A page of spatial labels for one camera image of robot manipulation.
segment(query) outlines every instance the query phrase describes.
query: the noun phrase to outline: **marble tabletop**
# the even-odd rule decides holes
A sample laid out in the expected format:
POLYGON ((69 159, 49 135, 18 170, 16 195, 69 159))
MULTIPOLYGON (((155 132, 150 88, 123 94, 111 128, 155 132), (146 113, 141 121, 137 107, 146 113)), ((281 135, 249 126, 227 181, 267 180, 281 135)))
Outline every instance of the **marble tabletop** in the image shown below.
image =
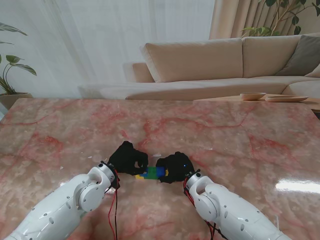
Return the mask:
MULTIPOLYGON (((320 239, 320 122, 294 103, 19 99, 0 122, 0 239, 32 207, 123 141, 149 165, 176 151, 259 208, 293 240, 320 239)), ((209 240, 181 182, 120 174, 122 240, 209 240)), ((113 239, 113 192, 69 240, 113 239)), ((215 240, 222 240, 216 234, 215 240)))

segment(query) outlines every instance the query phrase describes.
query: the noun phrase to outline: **beige curtain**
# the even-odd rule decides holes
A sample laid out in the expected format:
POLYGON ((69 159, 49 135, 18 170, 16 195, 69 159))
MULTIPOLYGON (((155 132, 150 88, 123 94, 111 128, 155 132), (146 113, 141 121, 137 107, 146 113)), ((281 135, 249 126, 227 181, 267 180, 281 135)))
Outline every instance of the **beige curtain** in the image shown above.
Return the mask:
MULTIPOLYGON (((239 38, 242 29, 248 27, 270 27, 276 11, 276 4, 268 7, 258 0, 215 0, 210 39, 239 38)), ((292 35, 292 19, 282 21, 276 28, 281 35, 292 35)))

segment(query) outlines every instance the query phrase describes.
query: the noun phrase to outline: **plant pot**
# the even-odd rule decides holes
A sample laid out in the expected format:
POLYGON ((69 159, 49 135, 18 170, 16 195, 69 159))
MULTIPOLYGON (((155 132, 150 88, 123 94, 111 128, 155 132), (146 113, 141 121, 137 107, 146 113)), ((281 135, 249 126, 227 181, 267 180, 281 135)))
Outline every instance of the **plant pot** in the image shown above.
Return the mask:
POLYGON ((26 93, 26 92, 17 92, 17 93, 18 94, 13 94, 13 95, 0 94, 0 103, 2 103, 2 105, 9 110, 18 99, 33 98, 31 93, 26 93))

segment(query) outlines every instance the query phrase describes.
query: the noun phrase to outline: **wooden bowl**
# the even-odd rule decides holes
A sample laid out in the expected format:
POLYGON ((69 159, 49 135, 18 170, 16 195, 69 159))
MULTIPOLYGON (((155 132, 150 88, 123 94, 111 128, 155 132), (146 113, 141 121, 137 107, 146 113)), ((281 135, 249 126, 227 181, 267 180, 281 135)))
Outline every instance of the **wooden bowl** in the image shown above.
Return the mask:
POLYGON ((265 92, 243 92, 240 94, 242 100, 249 101, 249 100, 258 100, 266 95, 265 92))

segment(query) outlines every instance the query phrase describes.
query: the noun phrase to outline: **side table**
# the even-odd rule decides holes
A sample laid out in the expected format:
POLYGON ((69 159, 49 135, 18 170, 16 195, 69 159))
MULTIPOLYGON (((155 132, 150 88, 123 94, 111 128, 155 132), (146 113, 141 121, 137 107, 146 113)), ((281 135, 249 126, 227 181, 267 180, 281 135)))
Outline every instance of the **side table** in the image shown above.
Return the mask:
MULTIPOLYGON (((271 96, 283 96, 283 95, 266 94, 261 99, 255 100, 255 102, 265 102, 265 98, 271 97, 271 96)), ((199 99, 196 101, 239 102, 239 101, 243 101, 243 100, 241 99, 240 95, 238 95, 238 96, 224 96, 224 97, 216 97, 216 98, 206 98, 206 99, 199 99)), ((314 114, 317 116, 317 118, 320 119, 320 98, 309 97, 308 99, 301 101, 299 103, 308 105, 308 107, 314 112, 314 114)))

